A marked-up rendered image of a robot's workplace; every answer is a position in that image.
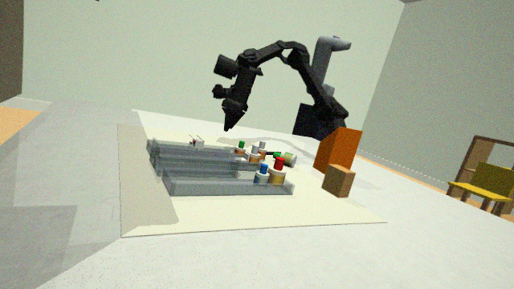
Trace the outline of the white jar with blue cap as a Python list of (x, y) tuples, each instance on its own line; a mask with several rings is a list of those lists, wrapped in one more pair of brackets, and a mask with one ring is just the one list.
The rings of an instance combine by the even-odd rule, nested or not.
[(268, 183), (268, 179), (270, 174), (267, 173), (268, 165), (261, 164), (260, 170), (257, 170), (255, 173), (255, 178), (253, 183)]

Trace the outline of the yellow jar with red lid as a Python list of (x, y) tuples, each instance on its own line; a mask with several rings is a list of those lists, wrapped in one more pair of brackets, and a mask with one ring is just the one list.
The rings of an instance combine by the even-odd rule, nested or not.
[(282, 157), (275, 158), (275, 164), (268, 167), (268, 173), (270, 174), (268, 183), (283, 184), (286, 176), (286, 170), (283, 169), (284, 161)]

